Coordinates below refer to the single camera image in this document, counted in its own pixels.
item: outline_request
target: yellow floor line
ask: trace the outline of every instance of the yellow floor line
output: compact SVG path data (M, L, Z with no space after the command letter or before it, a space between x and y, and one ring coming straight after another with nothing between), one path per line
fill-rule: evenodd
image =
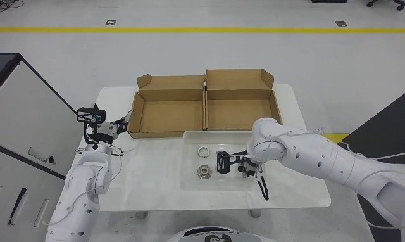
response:
M240 33L240 34L403 34L405 28L295 27L0 27L0 32L33 33Z
M348 136L348 134L325 134L324 136L334 143L338 143Z

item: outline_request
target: metal ring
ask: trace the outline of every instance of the metal ring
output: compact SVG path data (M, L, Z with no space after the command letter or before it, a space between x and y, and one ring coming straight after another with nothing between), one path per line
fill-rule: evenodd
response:
M209 155L209 149L207 146L201 146L200 148L198 148L197 153L201 158L206 158Z

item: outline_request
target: cabinet door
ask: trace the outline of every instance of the cabinet door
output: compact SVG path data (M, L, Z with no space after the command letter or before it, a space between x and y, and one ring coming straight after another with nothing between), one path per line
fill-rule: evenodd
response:
M47 226L41 221L51 219L63 184L60 178L0 153L0 240L44 242ZM18 202L22 190L25 196Z
M24 61L0 87L0 118L0 146L66 175L83 125Z

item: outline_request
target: white table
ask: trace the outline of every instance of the white table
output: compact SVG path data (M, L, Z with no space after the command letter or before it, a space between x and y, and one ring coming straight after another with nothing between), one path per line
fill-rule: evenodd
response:
M284 125L305 129L291 86L273 88ZM105 87L97 98L106 110L107 121L126 115L132 107L137 87ZM328 207L330 196L325 181L299 174L279 162L266 164L270 199L255 191L187 191L180 188L182 139L132 139L121 134L113 143L131 150L122 158L121 174L111 182L107 194L100 196L102 211L222 210L262 208ZM80 147L86 146L84 139ZM77 154L73 163L77 163ZM111 167L118 172L120 161L113 157Z

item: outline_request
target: cardboard box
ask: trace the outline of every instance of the cardboard box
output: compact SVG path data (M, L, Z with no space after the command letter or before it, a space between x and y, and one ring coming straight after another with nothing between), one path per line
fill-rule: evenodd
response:
M205 129L205 76L137 78L134 114L128 125L133 138L182 137Z
M263 117L282 123L266 70L207 70L206 80L207 130L251 131Z

